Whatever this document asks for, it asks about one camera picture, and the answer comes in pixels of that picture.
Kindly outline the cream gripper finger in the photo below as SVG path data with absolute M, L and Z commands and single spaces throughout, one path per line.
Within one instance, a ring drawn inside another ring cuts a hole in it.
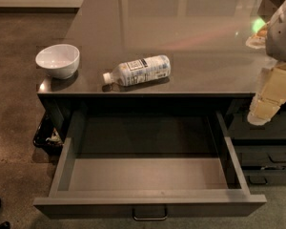
M 266 44 L 266 37 L 268 32 L 268 25 L 262 26 L 255 34 L 250 36 L 245 45 L 252 49 L 264 49 Z
M 270 122 L 285 102 L 286 63 L 276 63 L 271 69 L 263 68 L 257 78 L 248 122 L 256 126 Z

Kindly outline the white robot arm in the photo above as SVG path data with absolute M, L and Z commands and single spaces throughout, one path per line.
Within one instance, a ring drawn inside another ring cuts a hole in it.
M 261 70 L 247 115 L 250 124 L 261 126 L 270 122 L 286 103 L 286 0 L 270 21 L 247 39 L 246 46 L 264 49 L 276 60 L 271 69 Z

